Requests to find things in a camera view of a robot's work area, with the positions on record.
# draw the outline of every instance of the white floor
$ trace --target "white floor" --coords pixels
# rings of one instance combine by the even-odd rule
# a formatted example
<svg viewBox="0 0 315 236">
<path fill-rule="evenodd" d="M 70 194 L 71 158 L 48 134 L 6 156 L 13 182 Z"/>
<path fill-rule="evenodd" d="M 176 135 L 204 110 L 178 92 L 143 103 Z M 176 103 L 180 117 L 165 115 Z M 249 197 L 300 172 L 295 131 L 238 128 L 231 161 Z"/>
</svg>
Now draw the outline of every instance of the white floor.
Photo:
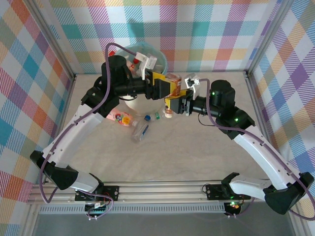
<svg viewBox="0 0 315 236">
<path fill-rule="evenodd" d="M 256 120 L 241 72 L 199 73 L 201 78 L 228 80 L 236 90 L 236 106 Z M 79 75 L 66 122 L 98 75 Z M 121 111 L 127 111 L 124 102 Z M 204 123 L 210 123 L 202 117 Z M 102 181 L 215 180 L 232 172 L 265 178 L 265 173 L 234 141 L 215 127 L 198 123 L 197 114 L 176 115 L 152 122 L 143 141 L 131 141 L 132 128 L 105 119 L 79 147 L 72 159 L 75 169 L 93 173 Z"/>
</svg>

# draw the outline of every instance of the pastel plaid pattern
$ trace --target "pastel plaid pattern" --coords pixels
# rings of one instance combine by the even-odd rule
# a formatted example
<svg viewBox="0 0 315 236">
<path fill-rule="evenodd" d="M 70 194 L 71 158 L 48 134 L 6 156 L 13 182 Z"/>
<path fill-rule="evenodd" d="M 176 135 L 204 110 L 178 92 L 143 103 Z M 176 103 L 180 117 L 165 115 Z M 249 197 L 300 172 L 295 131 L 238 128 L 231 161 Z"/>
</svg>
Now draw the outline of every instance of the pastel plaid pattern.
<svg viewBox="0 0 315 236">
<path fill-rule="evenodd" d="M 108 42 L 152 44 L 169 71 L 243 70 L 265 30 L 258 25 L 280 0 L 49 0 L 38 3 L 73 70 L 100 73 Z M 269 17 L 270 21 L 276 10 Z M 55 25 L 51 17 L 56 17 Z"/>
<path fill-rule="evenodd" d="M 273 145 L 315 176 L 315 2 L 295 0 L 254 72 Z M 311 193 L 315 196 L 315 186 Z M 312 206 L 303 206 L 313 216 Z"/>
<path fill-rule="evenodd" d="M 0 235 L 17 235 L 37 167 L 54 137 L 70 79 L 22 0 L 0 3 Z"/>
</svg>

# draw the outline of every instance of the purple cable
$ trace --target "purple cable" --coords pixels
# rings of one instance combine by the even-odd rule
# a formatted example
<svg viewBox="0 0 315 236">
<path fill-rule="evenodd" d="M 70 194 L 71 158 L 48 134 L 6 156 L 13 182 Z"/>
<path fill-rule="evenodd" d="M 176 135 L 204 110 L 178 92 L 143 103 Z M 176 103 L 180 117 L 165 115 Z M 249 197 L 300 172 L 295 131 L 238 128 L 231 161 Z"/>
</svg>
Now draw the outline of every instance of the purple cable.
<svg viewBox="0 0 315 236">
<path fill-rule="evenodd" d="M 83 190 L 80 190 L 80 192 L 85 193 L 85 194 L 88 194 L 88 195 L 91 195 L 91 196 L 95 196 L 95 197 L 107 198 L 107 199 L 110 200 L 110 202 L 111 202 L 110 207 L 106 210 L 106 212 L 102 213 L 101 215 L 99 215 L 99 216 L 96 217 L 95 219 L 101 218 L 102 216 L 106 215 L 106 214 L 113 208 L 113 206 L 114 206 L 114 200 L 113 200 L 111 197 L 109 197 L 109 196 L 101 195 L 101 194 L 89 193 L 89 192 L 86 192 L 86 191 L 83 191 Z M 91 211 L 91 210 L 88 211 L 88 217 L 89 217 L 90 219 L 93 219 L 93 218 L 90 216 L 90 211 Z"/>
<path fill-rule="evenodd" d="M 251 136 L 252 138 L 256 139 L 261 145 L 263 145 L 264 147 L 266 147 L 266 149 L 273 155 L 273 157 L 282 165 L 282 167 L 288 171 L 288 173 L 291 173 L 291 176 L 294 178 L 295 181 L 297 181 L 299 183 L 299 185 L 301 185 L 301 187 L 305 190 L 306 194 L 309 196 L 312 205 L 314 207 L 315 210 L 315 200 L 313 198 L 313 196 L 311 195 L 310 191 L 307 189 L 307 187 L 302 183 L 302 181 L 292 172 L 292 170 L 290 170 L 290 168 L 278 157 L 278 155 L 268 146 L 266 145 L 259 137 L 257 137 L 256 135 L 252 134 L 251 132 L 244 130 L 244 129 L 240 129 L 240 128 L 232 128 L 232 127 L 224 127 L 221 125 L 218 125 L 217 123 L 215 123 L 215 121 L 213 120 L 211 113 L 210 113 L 210 80 L 209 79 L 200 79 L 199 81 L 201 82 L 207 82 L 207 95 L 206 95 L 206 105 L 207 105 L 207 113 L 208 113 L 208 117 L 209 120 L 211 121 L 211 123 L 216 126 L 219 129 L 224 129 L 224 130 L 232 130 L 232 131 L 239 131 L 242 133 L 245 133 L 249 136 Z M 289 210 L 291 213 L 293 213 L 294 215 L 304 219 L 304 220 L 315 220 L 315 215 L 313 217 L 305 217 L 303 215 L 300 215 L 292 210 Z"/>
<path fill-rule="evenodd" d="M 106 99 L 108 98 L 108 95 L 109 95 L 109 90 L 110 90 L 110 69 L 109 69 L 109 63 L 108 63 L 108 48 L 109 46 L 116 46 L 116 47 L 119 47 L 123 50 L 125 50 L 126 52 L 132 54 L 132 55 L 136 55 L 136 53 L 128 50 L 127 48 L 124 48 L 123 46 L 120 46 L 119 44 L 117 43 L 108 43 L 105 47 L 105 61 L 107 62 L 106 63 L 106 74 L 107 74 L 107 88 L 106 88 L 106 93 L 105 93 L 105 96 L 104 98 L 101 100 L 101 102 L 99 104 L 97 104 L 93 109 L 91 109 L 89 112 L 87 112 L 86 114 L 84 114 L 83 116 L 81 116 L 80 118 L 78 118 L 77 120 L 74 121 L 73 124 L 70 124 L 61 134 L 60 136 L 57 138 L 57 140 L 55 141 L 54 145 L 52 146 L 52 148 L 50 149 L 48 155 L 46 156 L 43 164 L 41 165 L 41 168 L 40 168 L 40 171 L 39 171 L 39 190 L 40 190 L 40 194 L 44 200 L 44 202 L 46 204 L 50 203 L 55 192 L 58 190 L 58 187 L 56 187 L 54 189 L 54 191 L 52 192 L 52 194 L 50 195 L 50 198 L 47 199 L 46 198 L 46 195 L 44 193 L 44 189 L 43 189 L 43 183 L 42 183 L 42 178 L 43 178 L 43 173 L 44 173 L 44 169 L 45 169 L 45 166 L 49 160 L 49 158 L 51 157 L 51 154 L 50 153 L 53 153 L 53 151 L 56 149 L 57 145 L 59 144 L 59 142 L 63 139 L 63 137 L 66 135 L 66 133 L 73 127 L 75 126 L 75 124 L 77 124 L 78 122 L 80 122 L 82 119 L 86 118 L 89 114 L 93 113 L 94 111 L 96 111 L 98 108 L 101 107 L 101 105 L 103 105 L 103 103 L 106 101 Z"/>
</svg>

